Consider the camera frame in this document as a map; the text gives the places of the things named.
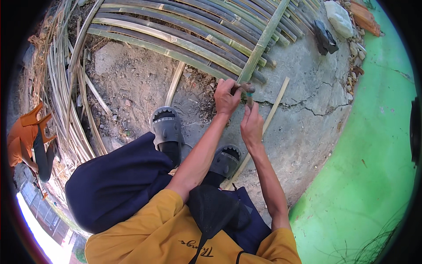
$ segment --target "yellow t-shirt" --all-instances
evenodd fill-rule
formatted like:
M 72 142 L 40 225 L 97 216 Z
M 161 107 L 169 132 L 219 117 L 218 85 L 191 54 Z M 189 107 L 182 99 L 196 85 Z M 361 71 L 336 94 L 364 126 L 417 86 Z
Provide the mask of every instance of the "yellow t-shirt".
M 196 254 L 201 232 L 176 192 L 164 189 L 124 222 L 91 236 L 85 247 L 89 264 L 183 263 Z M 197 264 L 234 264 L 242 248 L 224 231 L 207 240 Z M 256 255 L 242 253 L 239 263 L 301 263 L 292 231 L 279 228 L 260 244 Z

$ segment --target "hammer handle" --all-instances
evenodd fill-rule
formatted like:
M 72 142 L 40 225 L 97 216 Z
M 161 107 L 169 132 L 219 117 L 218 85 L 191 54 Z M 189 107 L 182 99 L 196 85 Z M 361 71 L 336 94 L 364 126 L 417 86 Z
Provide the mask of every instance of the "hammer handle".
M 246 93 L 246 96 L 247 96 L 246 105 L 249 106 L 249 108 L 252 110 L 252 107 L 254 106 L 254 99 L 252 98 L 252 94 Z

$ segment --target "hand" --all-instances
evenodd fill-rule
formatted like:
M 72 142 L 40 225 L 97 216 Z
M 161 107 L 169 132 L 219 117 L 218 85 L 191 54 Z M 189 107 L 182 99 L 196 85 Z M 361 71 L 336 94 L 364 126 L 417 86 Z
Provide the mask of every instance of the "hand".
M 258 114 L 258 109 L 259 105 L 257 102 L 254 102 L 252 110 L 248 106 L 245 106 L 245 115 L 240 123 L 240 132 L 249 152 L 254 151 L 262 145 L 264 119 Z
M 217 114 L 225 114 L 229 118 L 232 116 L 240 103 L 240 94 L 242 93 L 242 90 L 237 89 L 237 87 L 237 83 L 232 79 L 220 79 L 218 81 L 214 93 Z M 230 93 L 232 88 L 236 89 L 234 95 L 231 95 Z

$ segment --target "navy blue pants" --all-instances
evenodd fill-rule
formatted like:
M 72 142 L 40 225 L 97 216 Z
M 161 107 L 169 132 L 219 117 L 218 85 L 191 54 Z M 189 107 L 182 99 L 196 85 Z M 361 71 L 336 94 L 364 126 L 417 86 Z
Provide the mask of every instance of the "navy blue pants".
M 80 165 L 67 181 L 65 194 L 76 223 L 98 234 L 134 215 L 171 180 L 173 164 L 155 149 L 151 132 L 104 156 Z M 247 253 L 255 254 L 271 230 L 246 189 L 224 191 L 252 208 L 251 224 L 228 234 Z

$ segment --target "foot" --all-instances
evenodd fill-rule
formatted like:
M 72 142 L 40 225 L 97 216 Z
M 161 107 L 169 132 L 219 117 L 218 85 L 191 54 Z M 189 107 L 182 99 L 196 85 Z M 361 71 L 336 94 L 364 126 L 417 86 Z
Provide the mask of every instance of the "foot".
M 173 162 L 173 168 L 181 162 L 181 122 L 176 110 L 172 107 L 160 107 L 151 117 L 151 131 L 155 134 L 155 147 L 166 154 Z
M 217 149 L 210 169 L 202 184 L 219 187 L 225 179 L 230 179 L 234 175 L 240 158 L 240 150 L 235 145 L 227 144 Z

